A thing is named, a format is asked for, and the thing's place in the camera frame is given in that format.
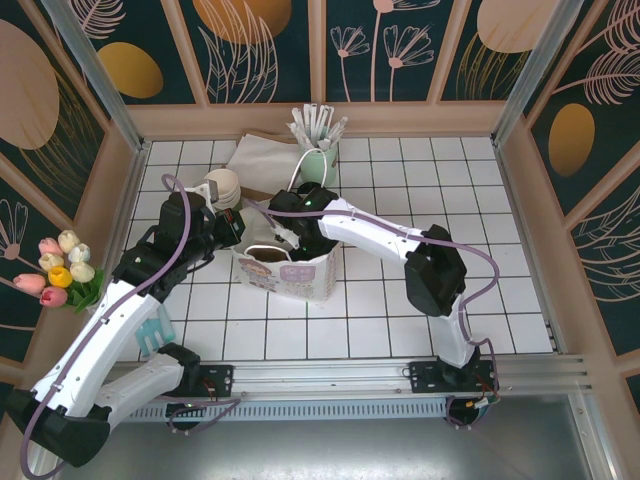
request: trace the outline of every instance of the artificial flower bouquet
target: artificial flower bouquet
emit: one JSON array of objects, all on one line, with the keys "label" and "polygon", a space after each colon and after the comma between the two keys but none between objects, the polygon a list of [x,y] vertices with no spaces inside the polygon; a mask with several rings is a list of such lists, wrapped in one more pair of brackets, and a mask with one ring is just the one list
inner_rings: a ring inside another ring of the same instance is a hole
[{"label": "artificial flower bouquet", "polygon": [[[63,231],[56,241],[45,238],[38,245],[42,274],[23,273],[13,279],[25,293],[39,297],[45,307],[75,307],[80,313],[100,300],[104,271],[87,262],[91,250],[71,230]],[[67,257],[69,268],[65,267]]]}]

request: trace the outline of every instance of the ventilation slot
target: ventilation slot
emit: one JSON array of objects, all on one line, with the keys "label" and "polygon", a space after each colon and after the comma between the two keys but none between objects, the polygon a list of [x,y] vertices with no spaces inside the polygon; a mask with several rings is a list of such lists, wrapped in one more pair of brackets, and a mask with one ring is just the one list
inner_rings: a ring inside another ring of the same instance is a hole
[{"label": "ventilation slot", "polygon": [[[404,400],[353,400],[309,402],[242,402],[225,415],[223,421],[283,421],[283,420],[356,420],[379,418],[443,417],[446,400],[422,398]],[[226,407],[207,407],[184,412],[175,422],[193,419],[211,420]],[[166,422],[175,407],[153,404],[133,412],[125,422]]]}]

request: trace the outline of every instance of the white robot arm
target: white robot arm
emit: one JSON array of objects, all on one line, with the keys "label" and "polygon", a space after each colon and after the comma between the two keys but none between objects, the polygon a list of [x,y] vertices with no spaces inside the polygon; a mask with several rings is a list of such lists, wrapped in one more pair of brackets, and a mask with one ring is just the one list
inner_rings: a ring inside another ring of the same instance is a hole
[{"label": "white robot arm", "polygon": [[[188,269],[197,261],[212,259],[216,249],[240,241],[244,224],[238,213],[227,210],[214,216],[201,196],[190,193],[188,198],[192,222],[189,240],[174,267],[151,287],[120,305],[90,336],[96,324],[103,321],[103,313],[156,274],[175,251],[185,225],[177,193],[162,205],[159,224],[125,252],[97,312],[67,353],[30,392],[14,390],[7,401],[7,412],[24,432],[36,408],[46,400],[47,392],[55,388],[37,420],[32,440],[73,466],[82,466],[93,458],[109,432],[137,408],[179,385],[193,387],[197,380],[199,357],[184,347],[169,344],[145,365],[102,386],[125,343],[171,289],[186,278]],[[426,234],[451,240],[444,229],[434,226],[429,232],[422,232],[395,225],[357,210],[324,188],[314,189],[305,198],[281,191],[272,200],[270,210],[278,212],[272,215],[274,220],[300,239],[300,248],[292,252],[292,258],[295,254],[298,258],[317,255],[343,241],[404,265],[407,296],[416,308],[431,317],[432,334],[441,339],[441,360],[452,369],[463,371],[472,357],[477,357],[477,348],[465,341],[459,325],[459,321],[466,323],[466,318],[458,315],[466,274],[459,254],[455,249],[434,248],[410,238]],[[398,235],[398,230],[406,235]],[[155,238],[151,243],[147,239],[152,233]],[[60,369],[87,336],[90,338],[87,345],[62,384],[56,385]]]}]

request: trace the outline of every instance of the stack of paper cups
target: stack of paper cups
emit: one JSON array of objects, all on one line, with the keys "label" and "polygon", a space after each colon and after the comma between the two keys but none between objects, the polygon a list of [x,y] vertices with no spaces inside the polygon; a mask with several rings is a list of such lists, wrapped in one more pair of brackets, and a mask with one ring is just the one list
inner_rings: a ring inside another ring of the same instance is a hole
[{"label": "stack of paper cups", "polygon": [[228,168],[219,168],[209,172],[204,178],[213,180],[218,185],[218,201],[213,204],[215,210],[236,209],[240,206],[240,181],[234,172]]}]

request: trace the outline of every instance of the white tulip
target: white tulip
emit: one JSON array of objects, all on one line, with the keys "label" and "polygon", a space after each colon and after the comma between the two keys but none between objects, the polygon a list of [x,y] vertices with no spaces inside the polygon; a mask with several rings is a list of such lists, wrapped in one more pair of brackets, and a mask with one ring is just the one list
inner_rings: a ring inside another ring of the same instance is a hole
[{"label": "white tulip", "polygon": [[88,262],[91,258],[91,250],[86,244],[80,243],[73,247],[68,258],[71,263]]},{"label": "white tulip", "polygon": [[60,255],[54,255],[53,253],[45,253],[40,257],[38,263],[40,264],[40,268],[48,272],[53,267],[64,267],[64,258]]},{"label": "white tulip", "polygon": [[85,262],[72,263],[69,271],[71,272],[73,279],[78,283],[90,282],[96,275],[96,271],[93,267]]},{"label": "white tulip", "polygon": [[73,230],[64,230],[58,235],[58,245],[64,253],[69,253],[79,243],[80,239]]}]

